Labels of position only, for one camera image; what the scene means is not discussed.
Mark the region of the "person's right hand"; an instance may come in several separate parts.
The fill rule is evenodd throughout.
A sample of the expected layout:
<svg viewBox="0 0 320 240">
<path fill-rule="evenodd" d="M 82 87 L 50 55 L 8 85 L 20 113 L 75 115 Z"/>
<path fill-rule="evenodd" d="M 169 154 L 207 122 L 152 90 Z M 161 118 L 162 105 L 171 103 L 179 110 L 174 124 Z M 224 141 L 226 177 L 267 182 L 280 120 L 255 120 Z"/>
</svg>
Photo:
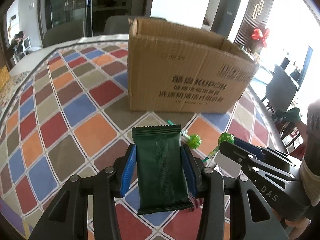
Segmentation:
<svg viewBox="0 0 320 240">
<path fill-rule="evenodd" d="M 284 221 L 285 225 L 293 228 L 289 233 L 289 239 L 319 240 L 319 218 L 309 220 L 304 217 L 294 222 L 286 219 Z"/>
</svg>

